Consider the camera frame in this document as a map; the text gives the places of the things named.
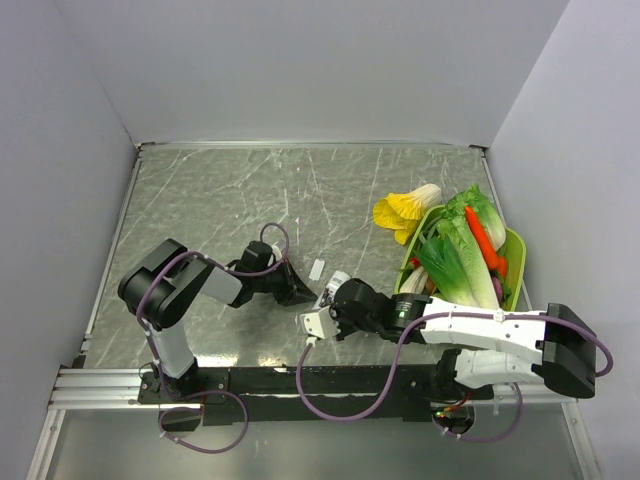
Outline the yellow toy cabbage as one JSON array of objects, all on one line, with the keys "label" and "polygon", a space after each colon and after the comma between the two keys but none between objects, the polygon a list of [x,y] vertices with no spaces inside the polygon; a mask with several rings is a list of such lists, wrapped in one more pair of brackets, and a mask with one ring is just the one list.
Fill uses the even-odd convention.
[{"label": "yellow toy cabbage", "polygon": [[391,230],[395,241],[405,245],[426,212],[441,199],[441,188],[435,184],[425,184],[408,193],[390,193],[373,206],[373,221],[377,226]]}]

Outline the green toy lettuce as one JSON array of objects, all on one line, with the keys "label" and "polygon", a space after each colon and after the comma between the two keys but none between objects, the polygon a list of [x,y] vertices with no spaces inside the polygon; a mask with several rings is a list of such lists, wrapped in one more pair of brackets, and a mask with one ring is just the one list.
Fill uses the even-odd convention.
[{"label": "green toy lettuce", "polygon": [[450,303],[498,309],[491,275],[464,216],[443,216],[417,257],[440,294]]}]

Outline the green toy napa cabbage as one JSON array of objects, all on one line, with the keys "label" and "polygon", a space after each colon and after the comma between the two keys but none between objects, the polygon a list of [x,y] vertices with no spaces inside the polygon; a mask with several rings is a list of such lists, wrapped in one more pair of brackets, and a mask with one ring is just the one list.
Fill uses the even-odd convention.
[{"label": "green toy napa cabbage", "polygon": [[477,184],[470,185],[449,200],[442,210],[442,217],[452,220],[454,217],[464,216],[467,206],[477,214],[493,248],[499,250],[506,241],[506,228],[489,198]]}]

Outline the green plastic basket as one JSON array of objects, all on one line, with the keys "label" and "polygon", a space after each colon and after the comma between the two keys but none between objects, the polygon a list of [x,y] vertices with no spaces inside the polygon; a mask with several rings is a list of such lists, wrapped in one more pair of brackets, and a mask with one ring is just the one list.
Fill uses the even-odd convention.
[{"label": "green plastic basket", "polygon": [[[406,254],[395,282],[395,294],[399,292],[400,287],[414,270],[411,259],[417,255],[417,252],[421,249],[427,237],[436,233],[434,225],[440,219],[443,208],[444,205],[436,205],[430,208],[420,222],[416,232],[408,241]],[[526,244],[521,236],[514,230],[506,227],[505,231],[506,241],[499,250],[499,254],[505,257],[508,263],[507,275],[503,282],[506,298],[502,306],[506,311],[515,311],[519,304],[523,284],[526,264]]]}]

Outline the white battery cover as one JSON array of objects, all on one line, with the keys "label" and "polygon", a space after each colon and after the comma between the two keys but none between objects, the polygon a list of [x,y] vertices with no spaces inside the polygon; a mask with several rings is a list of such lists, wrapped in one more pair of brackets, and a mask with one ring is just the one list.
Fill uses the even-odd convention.
[{"label": "white battery cover", "polygon": [[309,273],[309,279],[312,281],[319,281],[325,267],[325,261],[321,259],[315,259],[312,268]]}]

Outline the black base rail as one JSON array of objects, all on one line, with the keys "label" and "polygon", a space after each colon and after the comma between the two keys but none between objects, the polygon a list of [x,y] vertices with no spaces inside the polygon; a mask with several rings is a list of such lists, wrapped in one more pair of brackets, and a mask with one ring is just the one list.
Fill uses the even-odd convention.
[{"label": "black base rail", "polygon": [[[309,366],[302,369],[302,385],[317,409],[336,416],[349,416],[375,402],[388,372],[387,365]],[[237,395],[253,422],[317,418],[300,400],[293,367],[201,367],[192,386],[198,394],[222,390]],[[433,407],[465,398],[491,400],[494,391],[488,385],[475,390],[461,386],[434,365],[400,365],[387,396],[371,416],[429,422]],[[207,398],[175,399],[162,389],[160,380],[152,372],[142,376],[138,402],[166,407],[203,406],[206,426],[229,425],[243,419],[242,409],[234,399],[218,393]]]}]

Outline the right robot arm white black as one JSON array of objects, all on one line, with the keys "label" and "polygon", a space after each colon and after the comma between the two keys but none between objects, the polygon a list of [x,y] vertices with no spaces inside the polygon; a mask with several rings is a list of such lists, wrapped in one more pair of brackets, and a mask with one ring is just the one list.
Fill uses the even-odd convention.
[{"label": "right robot arm white black", "polygon": [[459,398],[468,389],[500,383],[542,384],[570,398],[595,395],[613,367],[610,350],[568,306],[505,312],[464,306],[426,294],[386,296],[354,278],[324,308],[338,338],[356,331],[396,344],[449,345],[436,375],[438,390]]}]

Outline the orange toy carrot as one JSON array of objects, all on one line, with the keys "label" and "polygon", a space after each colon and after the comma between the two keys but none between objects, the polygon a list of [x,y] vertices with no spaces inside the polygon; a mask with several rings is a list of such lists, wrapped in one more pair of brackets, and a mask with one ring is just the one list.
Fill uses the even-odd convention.
[{"label": "orange toy carrot", "polygon": [[485,227],[473,207],[466,206],[465,215],[488,269],[505,278],[508,273],[508,261],[497,253],[506,241],[506,229],[500,218],[496,213],[489,215],[489,224]]}]

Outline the white remote control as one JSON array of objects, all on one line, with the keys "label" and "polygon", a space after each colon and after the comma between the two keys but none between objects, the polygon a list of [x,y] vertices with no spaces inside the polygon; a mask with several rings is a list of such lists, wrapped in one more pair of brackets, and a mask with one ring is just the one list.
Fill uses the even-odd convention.
[{"label": "white remote control", "polygon": [[326,284],[322,295],[319,297],[317,301],[317,307],[323,308],[329,304],[331,304],[334,300],[334,297],[337,293],[337,290],[348,280],[351,279],[351,276],[346,272],[336,270],[331,276],[330,280]]}]

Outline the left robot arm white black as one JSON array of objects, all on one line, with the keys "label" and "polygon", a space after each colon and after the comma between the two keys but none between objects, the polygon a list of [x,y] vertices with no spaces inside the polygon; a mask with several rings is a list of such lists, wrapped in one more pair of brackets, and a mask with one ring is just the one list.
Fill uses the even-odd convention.
[{"label": "left robot arm white black", "polygon": [[199,366],[182,319],[199,294],[239,308],[256,294],[284,307],[317,300],[283,252],[252,241],[240,258],[219,264],[167,239],[120,281],[118,296],[136,316],[152,352],[162,390],[176,402],[202,389]]}]

